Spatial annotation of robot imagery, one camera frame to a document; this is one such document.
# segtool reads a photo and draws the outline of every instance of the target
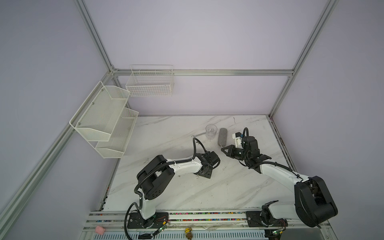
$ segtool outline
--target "pink sponge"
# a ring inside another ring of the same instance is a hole
[[[105,228],[101,227],[101,226],[97,226],[96,229],[95,229],[95,232],[97,234],[100,234],[100,235],[103,235],[104,232],[105,232]]]

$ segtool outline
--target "clear glass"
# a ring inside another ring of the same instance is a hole
[[[205,127],[205,136],[211,140],[214,139],[217,133],[217,127],[213,124],[209,124]]]

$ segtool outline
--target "white wire basket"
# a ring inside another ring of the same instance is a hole
[[[131,65],[126,88],[131,97],[172,96],[172,65]]]
[[[91,104],[79,118],[81,108],[70,120],[70,125],[103,158],[121,158],[128,146],[136,123],[137,111],[126,108],[129,91],[116,87],[100,88]]]

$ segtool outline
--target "table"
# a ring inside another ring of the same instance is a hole
[[[228,130],[227,145],[234,144],[232,134],[248,127],[260,152],[272,161],[288,166],[265,115],[236,116],[163,116],[138,117],[127,151],[121,158],[109,191],[104,211],[124,211],[132,202],[139,202],[133,190],[136,175],[155,156],[179,159],[193,154],[192,135],[205,132],[208,124]],[[197,137],[208,151],[215,151],[221,163],[211,179],[195,174],[174,176],[164,192],[155,199],[156,210],[220,210],[261,207],[272,200],[294,201],[294,195],[272,178],[242,166],[227,157],[213,140]],[[202,153],[197,144],[197,152]]]

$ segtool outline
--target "gray brush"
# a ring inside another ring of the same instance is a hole
[[[227,135],[228,135],[228,130],[226,128],[220,128],[220,132],[218,133],[218,139],[217,139],[217,144],[220,147],[225,147],[227,144]]]

